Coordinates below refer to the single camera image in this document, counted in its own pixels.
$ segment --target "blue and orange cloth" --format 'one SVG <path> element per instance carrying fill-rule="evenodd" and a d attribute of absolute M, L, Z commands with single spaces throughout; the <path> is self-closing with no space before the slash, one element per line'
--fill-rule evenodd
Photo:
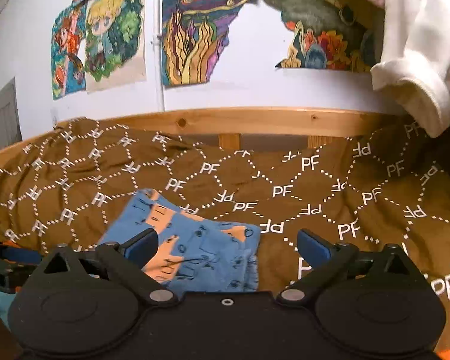
<path fill-rule="evenodd" d="M 207 220 L 171 204 L 156 190 L 142 190 L 100 243 L 123 243 L 151 227 L 159 247 L 142 271 L 178 296 L 257 290 L 258 226 Z"/>

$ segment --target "wooden bed frame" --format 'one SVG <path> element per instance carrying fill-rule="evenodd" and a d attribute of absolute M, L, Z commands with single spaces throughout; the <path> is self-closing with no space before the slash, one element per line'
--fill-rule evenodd
<path fill-rule="evenodd" d="M 307 147 L 312 148 L 331 142 L 335 137 L 371 133 L 392 123 L 396 117 L 337 109 L 243 107 L 158 112 L 106 120 L 176 135 L 218 135 L 221 147 L 239 150 L 241 134 L 306 136 Z M 60 122 L 58 127 L 65 127 L 67 123 Z M 23 147 L 45 135 L 48 133 L 1 150 L 0 168 Z"/>

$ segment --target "circular black cover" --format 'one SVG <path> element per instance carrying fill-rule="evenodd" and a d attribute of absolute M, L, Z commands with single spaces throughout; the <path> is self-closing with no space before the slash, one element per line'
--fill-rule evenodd
<path fill-rule="evenodd" d="M 76 355 L 109 346 L 131 328 L 139 309 L 131 292 L 101 281 L 101 288 L 19 293 L 10 308 L 12 333 L 39 352 Z"/>
<path fill-rule="evenodd" d="M 316 313 L 343 344 L 379 355 L 431 347 L 445 326 L 445 310 L 431 288 L 401 274 L 339 283 L 320 295 Z"/>

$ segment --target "bed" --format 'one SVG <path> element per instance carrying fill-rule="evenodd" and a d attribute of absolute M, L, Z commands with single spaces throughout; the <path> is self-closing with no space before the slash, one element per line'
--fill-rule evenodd
<path fill-rule="evenodd" d="M 437 351 L 450 359 L 450 176 L 436 146 L 407 116 L 343 110 L 66 121 L 0 151 L 0 239 L 44 254 L 59 242 L 91 249 L 152 188 L 188 215 L 260 226 L 259 290 L 310 270 L 300 228 L 362 250 L 397 243 L 445 304 Z"/>

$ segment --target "silver screw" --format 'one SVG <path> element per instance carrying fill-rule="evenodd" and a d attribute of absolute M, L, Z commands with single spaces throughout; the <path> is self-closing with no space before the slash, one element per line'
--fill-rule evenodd
<path fill-rule="evenodd" d="M 305 297 L 305 293 L 303 291 L 294 288 L 286 289 L 284 292 L 282 292 L 281 295 L 283 299 L 289 300 L 291 302 L 298 302 Z"/>
<path fill-rule="evenodd" d="M 167 289 L 156 289 L 155 291 L 150 293 L 150 299 L 155 302 L 168 302 L 173 298 L 173 292 Z"/>
<path fill-rule="evenodd" d="M 231 300 L 231 299 L 222 299 L 222 304 L 223 304 L 224 306 L 231 306 L 231 305 L 234 304 L 234 302 L 233 302 L 233 300 Z"/>

